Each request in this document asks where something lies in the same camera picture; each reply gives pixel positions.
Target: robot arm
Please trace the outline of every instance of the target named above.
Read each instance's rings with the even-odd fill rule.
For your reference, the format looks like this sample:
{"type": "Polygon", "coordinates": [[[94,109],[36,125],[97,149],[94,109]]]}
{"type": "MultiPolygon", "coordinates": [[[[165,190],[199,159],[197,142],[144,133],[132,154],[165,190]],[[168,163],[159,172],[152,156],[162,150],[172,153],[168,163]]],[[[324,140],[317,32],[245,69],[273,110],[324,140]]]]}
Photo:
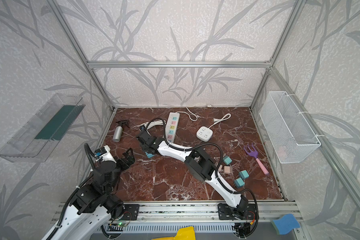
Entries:
{"type": "Polygon", "coordinates": [[[77,190],[64,206],[66,210],[63,208],[61,222],[57,222],[42,240],[87,240],[110,218],[116,219],[125,212],[124,203],[111,192],[120,180],[121,172],[135,162],[132,149],[116,161],[108,146],[91,152],[88,158],[91,156],[99,163],[88,177],[93,177],[93,181],[76,186],[77,190]]]}
{"type": "Polygon", "coordinates": [[[248,199],[241,194],[230,193],[222,186],[224,184],[229,190],[235,191],[220,173],[217,173],[217,177],[221,182],[218,181],[215,173],[216,166],[211,161],[211,157],[201,147],[192,151],[185,151],[190,147],[170,143],[178,149],[184,149],[184,151],[173,149],[162,137],[151,136],[144,126],[140,128],[140,133],[136,138],[139,140],[144,152],[169,156],[184,162],[193,177],[211,185],[224,198],[236,218],[244,219],[247,215],[248,199]]]}

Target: spray bottle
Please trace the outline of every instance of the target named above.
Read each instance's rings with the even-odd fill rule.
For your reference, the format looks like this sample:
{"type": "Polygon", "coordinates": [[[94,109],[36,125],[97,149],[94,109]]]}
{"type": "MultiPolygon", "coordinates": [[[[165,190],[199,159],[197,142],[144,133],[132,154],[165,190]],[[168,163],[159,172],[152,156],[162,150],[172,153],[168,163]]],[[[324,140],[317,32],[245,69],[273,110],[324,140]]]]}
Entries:
{"type": "Polygon", "coordinates": [[[115,129],[115,133],[113,134],[112,141],[120,142],[121,134],[123,133],[123,125],[125,125],[129,128],[129,126],[128,126],[129,120],[121,120],[116,123],[118,123],[119,125],[115,129]]]}

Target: leaf pattern wallpaper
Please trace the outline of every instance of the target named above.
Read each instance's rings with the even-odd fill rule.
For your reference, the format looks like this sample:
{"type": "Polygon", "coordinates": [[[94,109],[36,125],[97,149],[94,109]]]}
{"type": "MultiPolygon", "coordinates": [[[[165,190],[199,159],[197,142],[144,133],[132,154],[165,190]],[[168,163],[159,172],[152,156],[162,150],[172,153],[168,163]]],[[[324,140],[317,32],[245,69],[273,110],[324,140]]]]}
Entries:
{"type": "MultiPolygon", "coordinates": [[[[58,0],[91,61],[267,61],[294,0],[58,0]]],[[[249,106],[265,69],[96,69],[115,106],[249,106]]]]}
{"type": "MultiPolygon", "coordinates": [[[[275,66],[360,183],[360,1],[307,2],[275,66]]],[[[255,118],[288,199],[313,239],[360,240],[360,211],[319,150],[279,163],[258,116],[268,91],[271,78],[255,118]]]]}
{"type": "Polygon", "coordinates": [[[110,116],[46,3],[0,1],[0,148],[55,94],[83,97],[83,111],[43,163],[0,157],[0,240],[41,239],[60,202],[88,171],[110,116]]]}

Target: metal rail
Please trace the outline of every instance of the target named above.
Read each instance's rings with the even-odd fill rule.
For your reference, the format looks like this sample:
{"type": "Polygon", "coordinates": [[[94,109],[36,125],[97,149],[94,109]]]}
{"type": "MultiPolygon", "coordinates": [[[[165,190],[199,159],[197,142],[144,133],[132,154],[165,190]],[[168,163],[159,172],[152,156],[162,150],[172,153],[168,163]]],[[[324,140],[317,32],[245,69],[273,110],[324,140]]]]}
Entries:
{"type": "Polygon", "coordinates": [[[88,61],[90,68],[268,68],[269,61],[88,61]]]}
{"type": "MultiPolygon", "coordinates": [[[[288,19],[288,22],[285,25],[284,31],[282,32],[280,39],[278,40],[277,46],[272,54],[272,57],[270,58],[270,67],[273,67],[276,60],[278,59],[278,56],[280,55],[282,48],[284,47],[286,41],[288,40],[288,37],[289,37],[290,33],[292,32],[292,29],[295,26],[297,19],[300,16],[300,13],[302,12],[302,9],[303,9],[306,1],[307,0],[297,0],[295,5],[293,6],[293,9],[292,9],[289,19],[288,19]]],[[[269,68],[267,69],[267,71],[265,72],[265,74],[261,80],[259,88],[257,89],[257,92],[254,95],[252,103],[250,104],[250,108],[254,107],[254,104],[258,100],[261,91],[264,89],[264,86],[266,85],[266,83],[268,81],[268,76],[269,76],[268,70],[269,70],[269,68]]]]}
{"type": "Polygon", "coordinates": [[[113,103],[110,100],[109,96],[106,94],[105,89],[101,85],[99,79],[97,78],[96,74],[93,72],[93,70],[87,65],[87,59],[84,55],[84,51],[81,49],[79,42],[77,41],[75,35],[73,34],[73,31],[71,27],[69,26],[67,20],[64,17],[64,14],[62,13],[58,3],[56,0],[46,0],[47,5],[53,14],[55,16],[58,24],[61,26],[63,32],[68,38],[68,41],[71,43],[73,49],[77,53],[81,63],[83,64],[84,68],[86,69],[88,75],[91,77],[93,83],[95,84],[96,88],[100,91],[101,96],[104,98],[104,101],[109,106],[111,110],[113,110],[113,103]]]}
{"type": "MultiPolygon", "coordinates": [[[[224,201],[125,202],[128,203],[140,204],[137,220],[131,222],[242,222],[242,220],[219,220],[217,205],[225,203],[224,201]]],[[[299,222],[303,221],[295,202],[258,201],[257,204],[259,222],[270,222],[289,213],[299,222]]]]}
{"type": "MultiPolygon", "coordinates": [[[[297,107],[302,112],[307,112],[306,108],[301,104],[300,100],[296,97],[296,95],[293,95],[294,94],[293,90],[285,82],[285,79],[279,73],[279,71],[275,67],[272,67],[269,70],[269,73],[276,81],[280,89],[290,94],[290,97],[296,103],[297,107]]],[[[313,131],[317,135],[324,135],[324,133],[321,131],[319,126],[313,120],[311,115],[309,113],[304,113],[304,114],[307,122],[312,127],[313,131]]],[[[318,138],[321,142],[320,150],[322,154],[324,155],[329,165],[332,167],[333,171],[339,178],[341,184],[348,191],[350,198],[355,202],[355,205],[360,209],[360,183],[351,173],[349,168],[345,165],[344,161],[338,155],[338,153],[336,152],[332,144],[329,142],[329,140],[326,137],[321,137],[321,136],[319,136],[318,138]]]]}

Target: black spray nozzle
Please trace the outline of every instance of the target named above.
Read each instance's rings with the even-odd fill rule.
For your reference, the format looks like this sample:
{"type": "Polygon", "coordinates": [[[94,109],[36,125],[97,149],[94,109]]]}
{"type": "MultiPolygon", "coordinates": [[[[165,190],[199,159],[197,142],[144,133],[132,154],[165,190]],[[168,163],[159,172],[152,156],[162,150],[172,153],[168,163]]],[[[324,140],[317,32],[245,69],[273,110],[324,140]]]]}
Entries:
{"type": "Polygon", "coordinates": [[[129,120],[121,120],[121,121],[118,121],[116,122],[119,124],[119,126],[123,127],[123,125],[127,126],[129,128],[129,120]]]}

